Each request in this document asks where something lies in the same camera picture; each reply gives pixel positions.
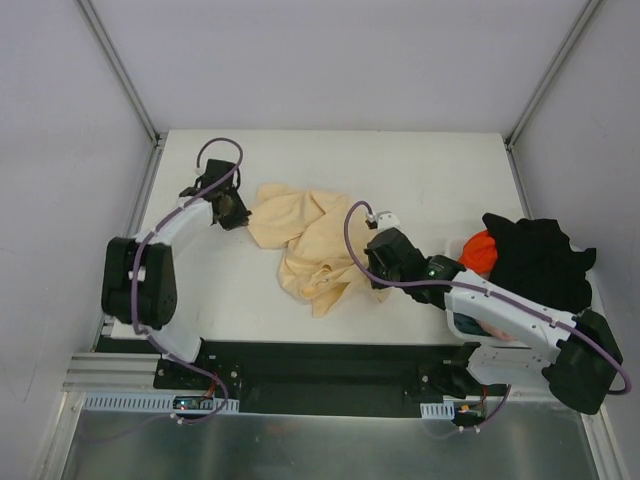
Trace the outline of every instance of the black cloth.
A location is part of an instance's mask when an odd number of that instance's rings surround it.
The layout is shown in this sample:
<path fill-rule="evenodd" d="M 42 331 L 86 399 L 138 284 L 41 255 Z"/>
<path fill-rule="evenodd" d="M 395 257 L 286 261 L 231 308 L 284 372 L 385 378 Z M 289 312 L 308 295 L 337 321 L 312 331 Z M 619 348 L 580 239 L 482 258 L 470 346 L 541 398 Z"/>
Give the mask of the black cloth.
<path fill-rule="evenodd" d="M 571 250 L 557 220 L 513 223 L 487 213 L 482 221 L 496 241 L 498 261 L 489 280 L 531 301 L 578 313 L 591 306 L 585 272 L 596 261 L 596 249 Z"/>

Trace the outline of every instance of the metal floor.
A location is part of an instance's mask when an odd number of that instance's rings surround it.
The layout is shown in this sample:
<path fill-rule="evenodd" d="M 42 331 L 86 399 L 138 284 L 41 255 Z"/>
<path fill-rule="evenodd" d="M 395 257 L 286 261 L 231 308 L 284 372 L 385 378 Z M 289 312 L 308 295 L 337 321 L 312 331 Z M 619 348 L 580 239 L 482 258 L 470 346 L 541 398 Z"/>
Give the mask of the metal floor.
<path fill-rule="evenodd" d="M 557 403 L 509 402 L 480 434 L 446 440 L 433 437 L 453 428 L 442 421 L 269 415 L 221 415 L 180 427 L 167 418 L 108 443 L 87 440 L 148 417 L 82 412 L 63 478 L 598 478 L 580 415 Z"/>

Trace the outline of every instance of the metal frame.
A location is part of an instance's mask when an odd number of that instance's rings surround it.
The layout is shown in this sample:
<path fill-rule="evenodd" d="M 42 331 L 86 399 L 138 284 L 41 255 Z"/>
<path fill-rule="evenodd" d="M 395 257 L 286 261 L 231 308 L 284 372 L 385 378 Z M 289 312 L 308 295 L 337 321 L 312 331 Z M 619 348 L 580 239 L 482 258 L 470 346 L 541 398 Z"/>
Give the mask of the metal frame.
<path fill-rule="evenodd" d="M 513 147 L 522 136 L 522 133 L 537 108 L 544 98 L 546 98 L 555 79 L 561 73 L 562 67 L 575 50 L 586 28 L 599 13 L 605 1 L 606 0 L 586 1 L 557 53 L 554 55 L 551 63 L 538 82 L 535 91 L 529 98 L 515 127 L 505 141 L 505 148 L 518 189 L 518 195 L 521 199 L 523 210 L 529 217 L 532 216 L 531 207 L 517 169 L 517 162 L 512 155 Z M 76 3 L 88 28 L 98 41 L 106 61 L 116 75 L 124 95 L 127 97 L 138 120 L 149 137 L 152 146 L 152 152 L 147 160 L 145 174 L 140 184 L 139 195 L 126 228 L 126 234 L 131 235 L 137 231 L 144 217 L 155 174 L 162 155 L 166 134 L 161 135 L 157 131 L 92 1 L 76 0 Z M 104 317 L 101 318 L 101 320 L 102 325 L 104 324 Z M 101 333 L 106 333 L 108 329 L 108 324 L 103 328 L 97 328 L 96 344 L 101 337 Z M 79 353 L 74 355 L 63 385 L 63 398 L 58 411 L 56 428 L 52 435 L 50 448 L 46 452 L 46 459 L 41 462 L 36 473 L 38 478 L 53 480 L 61 477 L 87 391 L 118 390 L 150 392 L 153 388 L 152 383 L 157 360 L 157 354 L 141 353 Z M 153 392 L 160 393 L 162 391 L 153 390 Z M 179 394 L 182 392 L 172 391 L 172 393 Z M 549 396 L 541 394 L 540 392 L 518 391 L 512 395 L 513 401 L 518 402 L 531 400 L 540 401 L 541 399 L 554 401 Z M 583 424 L 601 478 L 612 480 L 628 479 L 629 475 L 609 423 L 606 407 L 603 406 L 598 415 L 592 417 L 583 416 Z"/>
<path fill-rule="evenodd" d="M 145 132 L 147 132 L 149 139 L 154 142 L 154 144 L 157 143 L 159 138 L 158 130 L 154 126 L 153 121 L 149 116 L 149 112 L 147 112 L 147 109 L 144 107 L 133 82 L 131 82 L 131 78 L 129 77 L 127 70 L 124 68 L 120 55 L 118 55 L 111 38 L 109 38 L 109 34 L 104 28 L 102 20 L 100 20 L 100 16 L 98 15 L 96 8 L 93 6 L 93 2 L 91 0 L 76 0 L 76 3 L 78 7 L 80 7 L 80 11 L 87 22 L 89 30 L 94 34 L 100 48 L 105 54 L 107 63 L 113 69 L 113 72 L 122 86 L 124 94 L 127 97 L 127 100 L 129 100 L 138 120 L 140 120 L 142 127 Z"/>
<path fill-rule="evenodd" d="M 553 85 L 554 80 L 558 77 L 562 71 L 562 67 L 566 64 L 569 56 L 576 49 L 579 40 L 584 35 L 587 27 L 591 24 L 596 14 L 600 12 L 601 7 L 607 0 L 587 0 L 582 7 L 582 10 L 576 17 L 569 29 L 569 32 L 562 40 L 560 48 L 554 55 L 551 63 L 547 67 L 546 71 L 542 75 L 542 78 L 538 82 L 533 94 L 529 98 L 524 111 L 518 118 L 516 126 L 511 133 L 507 136 L 506 146 L 507 150 L 513 150 L 513 146 L 521 137 L 522 132 L 529 124 L 529 121 L 533 117 L 533 114 L 537 111 L 542 101 L 546 98 L 550 87 Z"/>

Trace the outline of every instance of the gray wall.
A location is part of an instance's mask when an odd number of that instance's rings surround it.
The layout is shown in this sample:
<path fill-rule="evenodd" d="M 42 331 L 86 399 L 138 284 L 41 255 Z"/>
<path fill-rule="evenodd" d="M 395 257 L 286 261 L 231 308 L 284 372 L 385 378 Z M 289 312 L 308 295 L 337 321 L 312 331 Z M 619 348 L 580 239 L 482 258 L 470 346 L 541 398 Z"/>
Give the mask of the gray wall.
<path fill-rule="evenodd" d="M 0 478 L 29 478 L 149 143 L 71 0 L 0 3 Z"/>
<path fill-rule="evenodd" d="M 533 213 L 598 248 L 605 310 L 640 383 L 640 2 L 609 0 L 516 146 Z M 640 386 L 607 402 L 640 478 Z"/>
<path fill-rule="evenodd" d="M 501 132 L 585 0 L 96 0 L 158 128 Z"/>

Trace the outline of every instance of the orange object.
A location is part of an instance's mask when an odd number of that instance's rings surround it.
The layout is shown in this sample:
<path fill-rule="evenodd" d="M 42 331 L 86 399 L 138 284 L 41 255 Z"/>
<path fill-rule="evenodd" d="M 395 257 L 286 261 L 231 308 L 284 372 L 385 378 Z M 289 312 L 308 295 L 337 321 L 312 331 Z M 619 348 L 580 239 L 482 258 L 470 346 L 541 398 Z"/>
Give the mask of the orange object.
<path fill-rule="evenodd" d="M 458 261 L 478 275 L 490 273 L 498 260 L 496 241 L 487 230 L 476 233 L 465 244 Z"/>

